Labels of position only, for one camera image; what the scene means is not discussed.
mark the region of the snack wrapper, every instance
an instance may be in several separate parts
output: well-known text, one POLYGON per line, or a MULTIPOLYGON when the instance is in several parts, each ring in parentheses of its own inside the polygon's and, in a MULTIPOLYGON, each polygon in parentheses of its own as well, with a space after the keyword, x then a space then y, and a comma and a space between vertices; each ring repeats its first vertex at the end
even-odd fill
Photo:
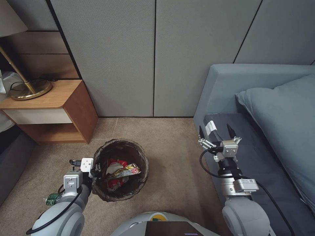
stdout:
POLYGON ((123 178, 126 176, 131 176, 139 173, 141 173, 140 168, 136 164, 132 163, 127 165, 125 168, 116 170, 113 174, 107 174, 105 176, 105 181, 123 178))
MULTIPOLYGON (((109 169, 109 167, 112 167, 112 166, 126 167, 127 166, 127 162, 123 161, 123 160, 115 160, 115 159, 111 158, 111 159, 107 160, 107 170, 109 169)), ((108 191, 109 192, 114 192, 116 189, 118 189, 124 183, 126 183, 128 181, 128 179, 129 178, 126 177, 126 178, 119 178, 119 179, 109 180, 107 182, 107 189, 108 189, 108 191)))

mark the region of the nightstand shelf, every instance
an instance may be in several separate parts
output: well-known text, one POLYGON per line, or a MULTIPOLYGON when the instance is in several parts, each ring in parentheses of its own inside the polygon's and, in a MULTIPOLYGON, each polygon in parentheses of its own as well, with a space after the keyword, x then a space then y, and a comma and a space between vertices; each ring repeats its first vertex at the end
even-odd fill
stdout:
POLYGON ((0 109, 39 144, 89 143, 98 116, 82 80, 59 80, 41 97, 0 103, 0 109))

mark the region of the trash bag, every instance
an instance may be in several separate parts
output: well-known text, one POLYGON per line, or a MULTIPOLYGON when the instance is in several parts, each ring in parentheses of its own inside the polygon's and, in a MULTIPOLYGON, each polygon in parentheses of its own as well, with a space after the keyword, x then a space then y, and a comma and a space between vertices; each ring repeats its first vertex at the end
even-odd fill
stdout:
POLYGON ((110 158, 127 161, 129 164, 135 163, 141 173, 129 176, 128 182, 123 186, 109 192, 107 182, 97 179, 92 183, 92 193, 97 194, 103 201, 115 202, 132 198, 139 193, 149 174, 149 161, 143 148, 128 139, 112 139, 101 146, 94 154, 95 164, 100 164, 101 174, 105 174, 107 160, 110 158))

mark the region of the brass lamp base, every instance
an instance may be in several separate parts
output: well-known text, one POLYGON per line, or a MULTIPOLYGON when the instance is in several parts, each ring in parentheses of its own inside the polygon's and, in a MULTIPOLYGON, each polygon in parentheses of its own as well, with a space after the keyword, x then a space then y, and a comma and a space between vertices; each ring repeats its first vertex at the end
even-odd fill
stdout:
POLYGON ((30 91, 29 86, 27 86, 25 83, 21 83, 13 87, 8 92, 8 97, 12 98, 13 100, 28 100, 36 98, 51 90, 53 85, 50 81, 44 80, 32 83, 31 86, 34 90, 34 93, 30 91))

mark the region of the beige carpet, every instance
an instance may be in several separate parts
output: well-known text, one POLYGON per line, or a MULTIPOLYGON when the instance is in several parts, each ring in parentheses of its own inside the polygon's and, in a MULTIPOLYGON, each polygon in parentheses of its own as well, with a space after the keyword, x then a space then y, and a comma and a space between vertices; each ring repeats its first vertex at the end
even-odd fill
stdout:
POLYGON ((199 164, 201 147, 191 118, 101 118, 89 145, 36 146, 21 178, 0 207, 0 235, 25 235, 57 192, 69 159, 92 157, 113 138, 139 143, 149 159, 141 192, 123 202, 103 202, 91 194, 81 235, 107 236, 124 220, 146 211, 184 216, 220 235, 230 235, 211 177, 199 164))

